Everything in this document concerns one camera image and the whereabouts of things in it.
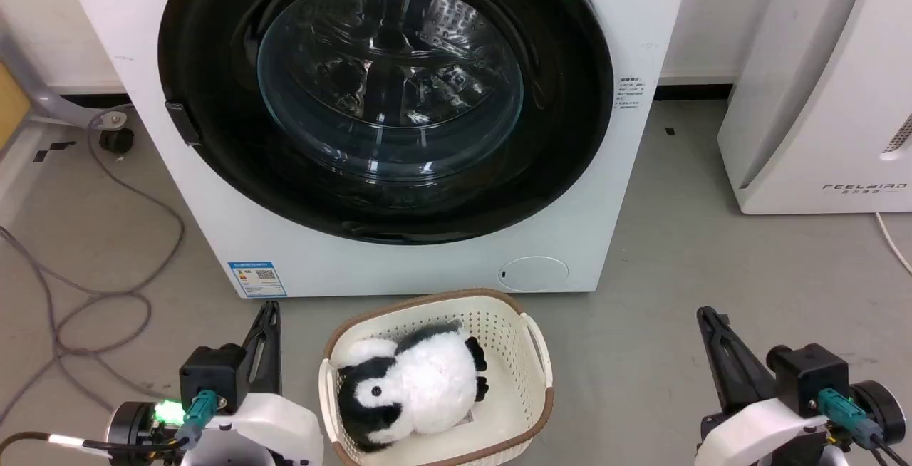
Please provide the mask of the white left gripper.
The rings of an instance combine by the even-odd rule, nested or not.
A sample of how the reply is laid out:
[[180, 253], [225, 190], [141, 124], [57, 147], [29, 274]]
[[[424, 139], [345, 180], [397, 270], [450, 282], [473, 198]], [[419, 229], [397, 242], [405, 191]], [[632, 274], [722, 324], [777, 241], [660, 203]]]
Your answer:
[[265, 301], [242, 347], [251, 393], [232, 415], [214, 416], [180, 466], [323, 466], [316, 414], [282, 397], [281, 314]]

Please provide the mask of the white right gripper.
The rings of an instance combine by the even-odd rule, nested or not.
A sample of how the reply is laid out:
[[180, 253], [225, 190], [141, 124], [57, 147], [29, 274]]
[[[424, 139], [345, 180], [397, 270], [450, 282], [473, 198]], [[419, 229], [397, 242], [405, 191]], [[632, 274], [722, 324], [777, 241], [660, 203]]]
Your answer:
[[805, 428], [824, 426], [827, 417], [803, 418], [775, 398], [773, 376], [730, 329], [727, 316], [704, 306], [697, 310], [697, 320], [721, 412], [730, 416], [753, 404], [707, 434], [694, 466], [750, 466]]

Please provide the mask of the white front-load washing machine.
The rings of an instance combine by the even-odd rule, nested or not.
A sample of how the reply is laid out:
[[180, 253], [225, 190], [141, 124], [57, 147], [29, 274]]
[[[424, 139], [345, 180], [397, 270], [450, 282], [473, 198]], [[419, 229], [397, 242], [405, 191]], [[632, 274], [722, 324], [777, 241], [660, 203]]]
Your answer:
[[[554, 293], [596, 291], [682, 2], [589, 0], [611, 51], [611, 115], [593, 161], [564, 195], [492, 234], [398, 246], [352, 241], [284, 219], [245, 197], [182, 141], [164, 106], [157, 65], [157, 35], [168, 0], [78, 1], [232, 288], [241, 297], [228, 262], [273, 262], [288, 294], [284, 298], [475, 288], [514, 293], [499, 283], [499, 269], [532, 256], [567, 265], [564, 290]], [[642, 106], [616, 110], [616, 83], [628, 76], [645, 83]]]

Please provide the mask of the black round washer door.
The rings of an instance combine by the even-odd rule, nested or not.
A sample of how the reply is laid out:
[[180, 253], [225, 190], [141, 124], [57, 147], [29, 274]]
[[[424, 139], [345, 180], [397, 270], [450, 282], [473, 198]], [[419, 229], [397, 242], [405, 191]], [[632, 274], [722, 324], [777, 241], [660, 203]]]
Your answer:
[[590, 166], [613, 96], [589, 0], [168, 0], [157, 65], [245, 197], [398, 246], [541, 212]]

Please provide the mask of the blue energy label sticker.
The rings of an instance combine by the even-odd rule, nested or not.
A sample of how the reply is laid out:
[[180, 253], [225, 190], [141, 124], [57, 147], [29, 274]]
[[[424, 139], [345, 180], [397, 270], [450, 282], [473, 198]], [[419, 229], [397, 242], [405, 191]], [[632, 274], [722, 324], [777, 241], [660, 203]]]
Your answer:
[[228, 262], [227, 266], [241, 297], [276, 299], [288, 295], [273, 262]]

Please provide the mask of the black white penguin plush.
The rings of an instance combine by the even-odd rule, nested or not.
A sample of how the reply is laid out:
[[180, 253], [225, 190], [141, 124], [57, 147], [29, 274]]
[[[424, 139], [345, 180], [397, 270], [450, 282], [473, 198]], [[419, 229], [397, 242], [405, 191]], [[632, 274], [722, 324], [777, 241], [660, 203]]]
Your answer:
[[368, 338], [338, 360], [338, 410], [349, 439], [380, 452], [410, 435], [443, 433], [489, 391], [485, 350], [459, 320], [398, 340]]

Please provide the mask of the round white filter cover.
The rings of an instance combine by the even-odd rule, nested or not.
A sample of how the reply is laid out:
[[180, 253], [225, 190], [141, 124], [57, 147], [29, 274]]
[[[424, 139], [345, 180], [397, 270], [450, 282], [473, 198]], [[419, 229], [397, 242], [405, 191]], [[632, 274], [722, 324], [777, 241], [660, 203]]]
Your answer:
[[514, 259], [499, 269], [499, 283], [514, 293], [563, 291], [568, 267], [559, 259], [532, 256]]

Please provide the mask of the cream perforated laundry basket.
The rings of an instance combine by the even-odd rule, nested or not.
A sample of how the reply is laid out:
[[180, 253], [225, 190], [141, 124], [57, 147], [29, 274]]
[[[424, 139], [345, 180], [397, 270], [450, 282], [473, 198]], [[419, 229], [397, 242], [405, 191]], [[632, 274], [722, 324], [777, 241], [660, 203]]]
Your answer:
[[[489, 393], [446, 433], [413, 435], [365, 454], [338, 411], [338, 367], [363, 339], [398, 339], [429, 323], [458, 321], [479, 340]], [[554, 405], [551, 359], [537, 323], [518, 301], [492, 289], [429, 294], [355, 316], [330, 336], [318, 375], [323, 426], [345, 466], [500, 466], [519, 457], [543, 430]]]

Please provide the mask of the black caster wheel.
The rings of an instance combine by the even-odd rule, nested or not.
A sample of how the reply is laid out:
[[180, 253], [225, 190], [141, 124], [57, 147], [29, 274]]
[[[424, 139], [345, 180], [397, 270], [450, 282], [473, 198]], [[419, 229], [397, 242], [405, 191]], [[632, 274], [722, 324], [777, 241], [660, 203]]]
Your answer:
[[115, 155], [124, 155], [131, 151], [135, 134], [130, 128], [102, 130], [98, 136], [98, 145], [104, 151]]

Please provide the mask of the white Feelbird appliance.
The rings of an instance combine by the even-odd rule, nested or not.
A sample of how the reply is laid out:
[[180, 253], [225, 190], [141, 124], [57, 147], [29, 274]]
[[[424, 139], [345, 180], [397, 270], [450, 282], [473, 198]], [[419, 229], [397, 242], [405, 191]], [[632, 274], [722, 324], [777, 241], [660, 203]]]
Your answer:
[[912, 0], [769, 0], [717, 145], [744, 214], [912, 212]]

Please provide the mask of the small text warning sticker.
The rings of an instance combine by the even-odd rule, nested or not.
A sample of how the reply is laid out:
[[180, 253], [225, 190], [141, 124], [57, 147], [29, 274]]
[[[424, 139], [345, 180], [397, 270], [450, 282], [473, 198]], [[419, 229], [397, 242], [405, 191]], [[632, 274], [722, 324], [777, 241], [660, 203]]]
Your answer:
[[615, 87], [613, 108], [620, 111], [641, 108], [644, 93], [645, 83], [643, 83], [641, 77], [628, 76], [619, 78]]

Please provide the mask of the black floor tape strips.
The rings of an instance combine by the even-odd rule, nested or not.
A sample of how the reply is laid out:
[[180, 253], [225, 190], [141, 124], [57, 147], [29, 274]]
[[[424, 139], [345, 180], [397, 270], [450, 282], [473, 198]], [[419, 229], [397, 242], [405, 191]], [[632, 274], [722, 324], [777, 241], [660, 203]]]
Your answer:
[[48, 157], [48, 154], [50, 152], [65, 150], [66, 148], [73, 147], [75, 144], [77, 144], [77, 142], [72, 140], [51, 143], [46, 148], [38, 149], [36, 151], [36, 154], [33, 156], [32, 162], [41, 163], [46, 160], [46, 157]]

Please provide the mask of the grey metal cart leg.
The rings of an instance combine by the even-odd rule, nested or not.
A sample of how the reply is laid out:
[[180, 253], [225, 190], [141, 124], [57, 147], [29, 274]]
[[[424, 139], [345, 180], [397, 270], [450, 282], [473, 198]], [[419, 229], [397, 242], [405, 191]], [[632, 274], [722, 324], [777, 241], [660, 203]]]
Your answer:
[[25, 108], [21, 112], [23, 118], [36, 122], [106, 132], [120, 131], [128, 124], [125, 111], [84, 108], [47, 86], [3, 20], [0, 20], [0, 90], [9, 90], [14, 102]]

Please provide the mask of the yellow wooden panel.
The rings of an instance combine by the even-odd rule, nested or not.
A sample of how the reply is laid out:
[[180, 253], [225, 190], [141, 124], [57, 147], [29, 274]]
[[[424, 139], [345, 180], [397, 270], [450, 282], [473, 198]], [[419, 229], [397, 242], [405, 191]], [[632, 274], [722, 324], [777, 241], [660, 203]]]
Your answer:
[[31, 100], [9, 67], [0, 61], [0, 151], [13, 139], [31, 109]]

